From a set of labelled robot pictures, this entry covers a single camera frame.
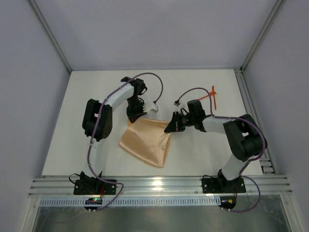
tan fabric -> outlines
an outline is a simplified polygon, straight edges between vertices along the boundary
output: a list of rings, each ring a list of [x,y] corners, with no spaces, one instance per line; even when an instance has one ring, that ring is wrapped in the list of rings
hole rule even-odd
[[[140,117],[128,124],[119,145],[145,163],[163,168],[170,143],[170,133],[165,134],[164,129],[169,123]]]

folded cloth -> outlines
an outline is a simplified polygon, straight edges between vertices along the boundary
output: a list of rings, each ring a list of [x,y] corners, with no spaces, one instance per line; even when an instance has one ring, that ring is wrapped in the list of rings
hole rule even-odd
[[[163,168],[169,152],[170,133],[164,133],[169,122],[140,117],[128,128],[120,139],[119,145],[156,168]]]

white wall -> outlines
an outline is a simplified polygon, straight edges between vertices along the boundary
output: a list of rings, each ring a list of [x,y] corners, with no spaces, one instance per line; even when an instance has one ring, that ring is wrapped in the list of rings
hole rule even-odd
[[[2,1],[0,31],[0,225],[13,232],[41,174],[69,74],[27,1]]]
[[[309,228],[309,1],[286,1],[245,74]]]
[[[242,65],[275,0],[37,0],[73,70]]]

gray floor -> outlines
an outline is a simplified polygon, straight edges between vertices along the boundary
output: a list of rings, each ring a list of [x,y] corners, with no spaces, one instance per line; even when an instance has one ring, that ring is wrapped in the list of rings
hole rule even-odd
[[[235,209],[245,209],[257,197],[238,197]],[[81,208],[40,208],[34,232],[288,232],[279,196],[263,196],[259,206],[244,214],[218,206],[110,208],[83,213]]]

white table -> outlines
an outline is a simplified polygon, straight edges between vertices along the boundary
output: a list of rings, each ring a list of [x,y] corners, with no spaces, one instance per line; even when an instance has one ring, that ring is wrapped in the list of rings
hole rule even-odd
[[[90,98],[101,99],[112,92],[125,77],[142,72],[158,74],[164,83],[162,98],[157,105],[159,112],[146,117],[170,121],[177,108],[174,101],[186,90],[205,87],[217,92],[218,116],[240,116],[245,114],[237,81],[233,70],[135,70],[135,71],[76,71],[72,72],[62,103],[59,118],[43,175],[70,175],[80,173],[86,164],[89,138],[84,135],[82,121],[86,103]],[[159,81],[151,75],[144,79],[148,91],[144,100],[155,100],[160,91]],[[206,93],[196,90],[183,97],[183,101],[197,99]],[[202,100],[206,114],[209,100]],[[150,176],[150,175],[216,175],[223,168],[231,151],[225,135],[202,133],[193,127],[184,132],[173,133],[166,165],[162,169],[151,167],[119,147],[119,140],[127,128],[127,103],[124,102],[113,113],[113,129],[102,151],[104,175]],[[252,162],[243,174],[263,174],[259,161]]]

